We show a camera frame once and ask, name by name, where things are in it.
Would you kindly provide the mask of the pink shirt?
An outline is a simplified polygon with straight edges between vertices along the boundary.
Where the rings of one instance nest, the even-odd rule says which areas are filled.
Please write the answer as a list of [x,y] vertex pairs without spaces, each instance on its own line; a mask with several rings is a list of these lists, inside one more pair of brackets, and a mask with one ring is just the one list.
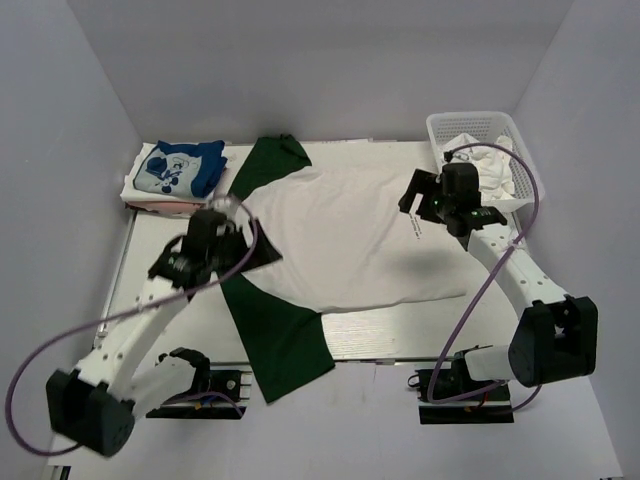
[[201,208],[204,208],[206,204],[173,201],[140,201],[129,202],[128,206],[132,209],[142,210],[158,215],[188,217]]

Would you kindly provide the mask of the blue Mickey Mouse shirt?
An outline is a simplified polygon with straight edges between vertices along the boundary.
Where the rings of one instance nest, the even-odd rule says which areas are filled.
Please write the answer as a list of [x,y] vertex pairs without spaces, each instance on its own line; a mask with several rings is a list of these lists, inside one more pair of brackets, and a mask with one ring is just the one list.
[[158,141],[144,158],[133,185],[136,190],[181,199],[205,199],[226,168],[225,142],[171,144]]

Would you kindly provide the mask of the white green Charlie Brown shirt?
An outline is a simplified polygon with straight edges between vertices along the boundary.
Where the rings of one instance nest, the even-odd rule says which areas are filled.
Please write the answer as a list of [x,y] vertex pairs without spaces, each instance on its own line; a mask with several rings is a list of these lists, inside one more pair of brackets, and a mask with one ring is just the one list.
[[280,257],[222,294],[267,403],[333,369],[324,315],[465,294],[457,242],[399,210],[411,177],[397,165],[319,168],[292,136],[250,150],[229,191]]

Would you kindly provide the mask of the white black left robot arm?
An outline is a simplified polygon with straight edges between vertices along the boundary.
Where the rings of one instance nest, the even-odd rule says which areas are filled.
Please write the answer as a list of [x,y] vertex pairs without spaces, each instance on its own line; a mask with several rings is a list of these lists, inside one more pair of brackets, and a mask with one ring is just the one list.
[[201,352],[176,348],[151,369],[140,363],[200,291],[242,271],[255,244],[224,275],[212,274],[233,257],[219,238],[201,250],[184,237],[171,240],[148,271],[134,307],[112,316],[114,326],[102,343],[71,372],[55,371],[46,383],[55,433],[110,458],[125,445],[140,418],[165,404],[214,398],[210,360]]

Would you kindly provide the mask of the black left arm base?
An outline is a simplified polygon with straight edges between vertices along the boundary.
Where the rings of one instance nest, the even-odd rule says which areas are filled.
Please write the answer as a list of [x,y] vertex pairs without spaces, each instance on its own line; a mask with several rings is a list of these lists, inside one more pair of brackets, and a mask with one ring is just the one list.
[[147,419],[240,420],[254,375],[248,365],[212,365],[198,387],[146,414]]

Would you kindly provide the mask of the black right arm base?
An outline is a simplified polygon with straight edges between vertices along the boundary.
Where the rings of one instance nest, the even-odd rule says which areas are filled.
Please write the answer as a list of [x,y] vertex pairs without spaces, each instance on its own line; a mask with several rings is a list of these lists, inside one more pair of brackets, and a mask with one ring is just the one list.
[[417,393],[422,425],[488,425],[514,422],[508,382],[515,378],[509,347],[475,346],[426,363],[407,379]]

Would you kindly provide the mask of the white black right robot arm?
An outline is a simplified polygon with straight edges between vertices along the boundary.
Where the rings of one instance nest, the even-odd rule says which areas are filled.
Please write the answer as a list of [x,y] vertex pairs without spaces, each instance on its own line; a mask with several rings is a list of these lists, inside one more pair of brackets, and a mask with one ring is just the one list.
[[598,310],[554,283],[529,254],[517,248],[505,216],[484,206],[472,166],[454,163],[438,173],[415,170],[398,203],[425,221],[445,226],[478,260],[519,318],[509,344],[455,354],[451,384],[472,399],[492,382],[525,387],[588,376],[596,367]]

